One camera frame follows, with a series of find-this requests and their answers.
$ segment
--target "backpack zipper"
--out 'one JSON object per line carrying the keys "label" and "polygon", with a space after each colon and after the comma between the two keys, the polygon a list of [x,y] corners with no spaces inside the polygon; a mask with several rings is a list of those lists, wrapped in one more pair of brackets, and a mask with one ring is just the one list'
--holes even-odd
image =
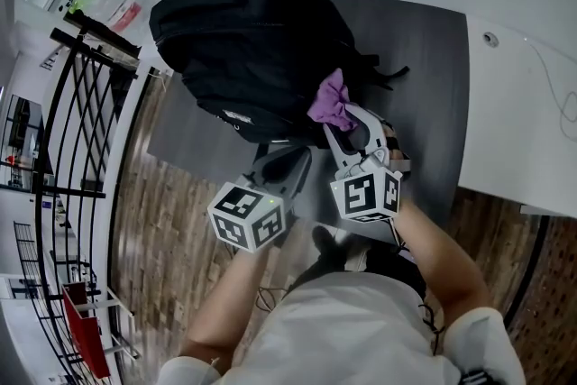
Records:
{"label": "backpack zipper", "polygon": [[[200,78],[206,78],[206,77],[213,78],[213,77],[211,77],[211,76],[200,76],[200,77],[196,77],[195,80],[198,81]],[[229,78],[228,76],[219,76],[219,78],[224,79],[224,80],[231,80],[231,81],[234,80],[234,79],[232,79],[232,78]],[[182,75],[182,81],[183,81],[183,82],[187,82],[187,81],[189,81],[189,80],[190,80],[189,77],[185,76],[184,74]],[[286,92],[286,91],[287,91],[287,89],[285,89],[285,88],[276,87],[276,86],[273,86],[273,85],[267,84],[267,83],[262,83],[262,84],[260,84],[260,87],[271,88],[271,89],[273,89],[274,91],[277,91],[277,92]],[[305,99],[305,96],[304,96],[304,95],[301,95],[301,94],[299,94],[299,93],[296,93],[295,96],[297,96],[297,97],[300,98],[301,100],[304,100],[304,99]]]}
{"label": "backpack zipper", "polygon": [[[248,23],[246,25],[244,25],[243,27],[250,27],[250,26],[256,26],[256,27],[285,27],[286,24],[283,23],[259,23],[259,22],[255,22],[255,23]],[[170,34],[166,34],[163,35],[162,37],[160,37],[157,41],[155,41],[156,46],[160,47],[161,44],[166,41],[167,39],[172,39],[173,37],[179,37],[180,35],[192,35],[192,34],[200,34],[200,33],[205,33],[205,32],[233,32],[233,31],[238,31],[239,29],[243,28],[241,25],[239,25],[239,27],[237,28],[210,28],[210,27],[206,27],[206,28],[198,28],[195,29],[194,31],[176,31],[176,32],[172,32]]]}

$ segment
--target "black metal railing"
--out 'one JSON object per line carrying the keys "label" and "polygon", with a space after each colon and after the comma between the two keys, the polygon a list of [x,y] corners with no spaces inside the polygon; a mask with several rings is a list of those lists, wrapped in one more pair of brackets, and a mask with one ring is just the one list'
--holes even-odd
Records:
{"label": "black metal railing", "polygon": [[54,68],[54,63],[56,63],[56,58],[58,57],[58,54],[60,53],[60,51],[62,50],[62,45],[59,45],[56,49],[54,49],[52,51],[52,53],[50,55],[48,55],[40,64],[40,67],[43,69],[46,69],[48,71],[52,71],[52,68]]}
{"label": "black metal railing", "polygon": [[[96,383],[92,372],[84,364],[72,342],[72,335],[64,317],[62,295],[54,293],[51,285],[46,283],[46,275],[40,270],[37,248],[41,246],[36,244],[32,227],[14,222],[14,232],[24,275],[24,286],[50,348],[71,383]],[[100,291],[91,290],[90,293],[99,295]]]}
{"label": "black metal railing", "polygon": [[[64,316],[61,285],[83,281],[92,302],[97,296],[109,297],[105,280],[100,281],[102,290],[96,289],[93,268],[96,204],[105,198],[102,185],[113,144],[111,130],[122,111],[125,93],[136,78],[135,69],[89,47],[84,42],[87,33],[83,27],[76,39],[59,30],[51,35],[70,48],[44,121],[36,162],[41,179],[46,166],[51,165],[54,184],[36,188],[33,226],[14,223],[28,297],[70,383],[78,384],[110,383],[110,379],[96,379],[76,349]],[[70,89],[72,98],[68,99],[64,96],[69,96]],[[106,105],[109,111],[105,116]],[[57,116],[59,126],[55,126]],[[85,150],[78,149],[81,140]],[[42,209],[46,195],[51,197],[50,218]]]}

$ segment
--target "black cable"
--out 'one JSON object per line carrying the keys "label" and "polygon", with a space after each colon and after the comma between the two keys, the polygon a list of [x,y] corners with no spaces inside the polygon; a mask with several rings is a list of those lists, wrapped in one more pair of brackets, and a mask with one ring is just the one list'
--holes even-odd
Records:
{"label": "black cable", "polygon": [[233,251],[231,251],[231,248],[228,246],[228,244],[225,244],[224,248],[226,249],[228,256],[232,259],[234,257],[234,253],[233,253]]}
{"label": "black cable", "polygon": [[429,305],[423,303],[419,305],[419,307],[423,307],[431,318],[430,321],[425,318],[423,319],[423,322],[429,327],[429,329],[431,329],[431,332],[435,334],[435,346],[433,347],[433,355],[436,355],[436,349],[439,346],[439,335],[444,331],[445,326],[441,327],[441,329],[437,329],[435,327],[435,313]]}
{"label": "black cable", "polygon": [[[255,301],[255,306],[262,310],[262,311],[268,311],[269,313],[277,307],[277,299],[275,298],[274,294],[272,293],[275,290],[283,290],[283,291],[287,291],[285,288],[264,288],[264,287],[259,287],[259,292],[258,292],[258,297]],[[267,301],[267,299],[264,297],[264,293],[267,293],[269,295],[269,297],[272,299],[272,306],[269,304],[269,302]],[[262,306],[259,305],[259,302],[261,302],[267,309],[264,309]]]}
{"label": "black cable", "polygon": [[407,247],[405,247],[405,241],[401,239],[400,234],[397,232],[397,228],[395,228],[395,223],[393,222],[393,219],[390,218],[388,222],[390,226],[390,231],[393,235],[393,239],[395,240],[395,244],[397,245],[397,251],[395,253],[399,254],[400,251],[402,251],[403,249],[408,251]]}

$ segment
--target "black backpack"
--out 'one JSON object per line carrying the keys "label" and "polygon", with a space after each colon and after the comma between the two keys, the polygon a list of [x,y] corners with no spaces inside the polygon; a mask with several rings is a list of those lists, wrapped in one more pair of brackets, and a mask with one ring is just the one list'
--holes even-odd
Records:
{"label": "black backpack", "polygon": [[325,147],[307,110],[336,68],[349,87],[385,87],[330,0],[162,0],[150,27],[198,106],[249,142]]}

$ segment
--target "handrail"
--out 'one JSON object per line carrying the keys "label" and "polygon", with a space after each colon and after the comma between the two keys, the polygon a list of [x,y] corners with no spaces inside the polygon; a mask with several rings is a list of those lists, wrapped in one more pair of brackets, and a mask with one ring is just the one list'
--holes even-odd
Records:
{"label": "handrail", "polygon": [[[44,174],[46,173],[46,163],[48,162],[48,144],[50,141],[50,136],[52,135],[52,128],[54,126],[54,119],[56,117],[56,113],[58,111],[58,105],[60,102],[60,98],[62,97],[62,91],[64,90],[64,86],[66,85],[66,80],[68,78],[70,69],[72,68],[72,64],[74,59],[76,58],[76,54],[80,50],[80,46],[82,45],[82,40],[84,35],[88,32],[87,28],[82,28],[80,30],[80,34],[74,41],[74,45],[70,49],[70,54],[66,59],[66,63],[64,64],[64,69],[60,75],[58,80],[58,84],[56,85],[56,89],[54,90],[54,97],[52,98],[52,103],[50,105],[50,112],[48,115],[48,120],[44,123],[44,140],[42,142],[40,152],[38,155],[38,163],[39,163],[39,172],[38,175],[41,179],[44,178]],[[42,188],[37,188],[36,190],[36,202],[35,202],[35,211],[34,211],[34,223],[36,225],[36,245],[37,245],[37,256],[38,256],[38,268],[41,274],[41,285],[42,285],[42,292],[44,293],[44,298],[47,300],[49,299],[50,292],[48,289],[48,281],[46,280],[45,273],[46,268],[44,266],[44,255],[42,252]],[[47,304],[48,313],[50,316],[50,322],[52,324],[52,329],[54,330],[54,334],[56,335],[56,339],[60,346],[60,350],[64,352],[64,344],[62,343],[62,338],[60,337],[60,333],[58,332],[58,328],[56,326],[56,319],[54,319],[54,312],[52,310],[51,304]],[[72,371],[72,365],[70,364],[68,356],[64,355],[64,362],[68,365],[68,371]],[[79,385],[78,379],[75,375],[71,374],[75,383]]]}
{"label": "handrail", "polygon": [[[105,129],[102,142],[106,146],[108,145],[111,133],[114,132],[112,131],[114,121],[117,120],[119,114],[117,109],[122,105],[124,100],[122,98],[118,98],[118,101],[114,99],[114,95],[110,92],[111,88],[116,88],[113,83],[119,81],[121,88],[124,88],[126,81],[130,82],[135,78],[135,72],[132,69],[128,69],[114,62],[106,55],[102,55],[100,52],[87,46],[84,43],[84,38],[87,33],[88,30],[85,27],[80,30],[76,39],[70,38],[63,32],[55,31],[52,34],[60,37],[63,40],[64,46],[68,47],[68,45],[71,44],[69,55],[66,57],[66,61],[56,82],[50,102],[50,109],[48,110],[48,114],[45,114],[44,135],[37,160],[37,171],[40,179],[43,179],[47,173],[47,166],[50,165],[50,154],[52,155],[52,160],[56,161],[55,164],[52,163],[50,166],[54,171],[54,186],[47,187],[40,185],[35,191],[34,239],[32,239],[32,236],[27,236],[26,239],[22,239],[20,236],[21,239],[19,239],[18,233],[23,232],[22,226],[28,226],[29,229],[30,226],[14,224],[24,276],[26,278],[30,276],[37,281],[37,283],[33,285],[27,283],[26,288],[30,290],[30,297],[35,297],[37,292],[40,292],[42,295],[42,301],[33,301],[34,311],[36,316],[41,320],[42,331],[49,341],[50,348],[58,356],[60,365],[74,383],[77,384],[110,383],[110,378],[102,380],[96,379],[87,364],[84,363],[75,346],[73,341],[74,337],[69,330],[67,319],[64,316],[65,309],[63,306],[62,288],[59,277],[59,268],[61,270],[62,268],[59,265],[65,265],[65,274],[64,271],[61,273],[63,280],[67,280],[68,282],[72,282],[73,280],[86,282],[89,288],[87,295],[92,298],[93,302],[95,301],[95,296],[101,294],[101,291],[95,290],[96,276],[93,272],[92,259],[96,202],[105,198],[105,193],[99,192],[98,188],[87,186],[88,182],[92,181],[87,180],[87,176],[96,175],[96,184],[100,180],[101,174],[105,176],[104,150],[98,153],[98,159],[95,160],[93,159],[93,145],[94,143],[98,143],[98,137],[102,136],[98,130],[102,129],[102,132],[104,132]],[[78,56],[82,57],[82,72],[79,76],[76,70]],[[88,66],[91,66],[92,70],[96,70],[89,88],[86,81],[82,82],[83,78],[87,78],[86,70]],[[110,72],[101,73],[100,71],[103,67],[107,67]],[[104,87],[104,90],[97,99],[96,117],[94,117],[92,106],[94,100],[91,102],[90,98],[94,92],[98,92],[98,79],[104,75],[107,76],[107,80],[103,86],[100,86]],[[73,114],[73,108],[81,102],[79,91],[83,86],[86,89],[86,102],[83,102],[84,107],[80,105],[78,114],[76,115]],[[109,107],[111,108],[110,117],[106,120]],[[79,119],[78,127],[76,127],[76,118]],[[58,121],[58,124],[63,124],[63,128],[59,125],[57,132],[55,132],[56,121]],[[71,126],[73,127],[72,132],[76,130],[76,133],[69,133]],[[82,147],[86,147],[86,158],[82,158],[84,152],[78,155],[80,153],[78,148],[81,144],[80,135],[83,132],[85,137],[82,141],[82,143],[84,143]],[[70,163],[69,166],[63,164],[64,159],[67,160],[67,163]],[[88,170],[90,161],[92,161],[92,171]],[[47,231],[50,230],[50,236],[47,235],[46,231],[45,233],[42,232],[42,203],[43,197],[47,193],[50,193],[52,197],[51,223],[49,225],[44,223],[44,229]],[[89,227],[89,230],[85,229],[83,232],[83,219],[87,218],[88,209],[90,208],[89,203],[88,206],[86,206],[85,200],[89,199],[92,200],[90,223],[84,223],[85,228]],[[63,260],[61,260],[61,250],[60,255],[57,254],[56,222],[57,206],[59,206],[60,201],[65,208],[65,210],[62,211],[62,215],[59,215],[59,218],[64,218],[63,224],[61,224],[64,228],[63,250],[65,255]],[[78,205],[78,216],[75,216],[74,214],[77,212],[75,207]],[[76,222],[74,223],[76,229],[72,228],[69,219],[70,221]],[[29,241],[35,242],[36,249],[34,255],[32,255],[30,249],[24,245],[24,243],[28,243],[27,245],[29,245]],[[49,254],[46,248],[50,248],[50,241],[52,248],[50,256],[53,263],[51,270],[49,270],[50,264],[46,262],[44,258],[44,255]],[[71,274],[73,273],[73,271],[70,270],[71,266],[76,266],[77,276]],[[86,276],[83,276],[85,269],[89,269],[89,271],[85,273]],[[105,280],[98,282],[103,284],[107,283]],[[107,290],[103,291],[103,295],[108,297]]]}

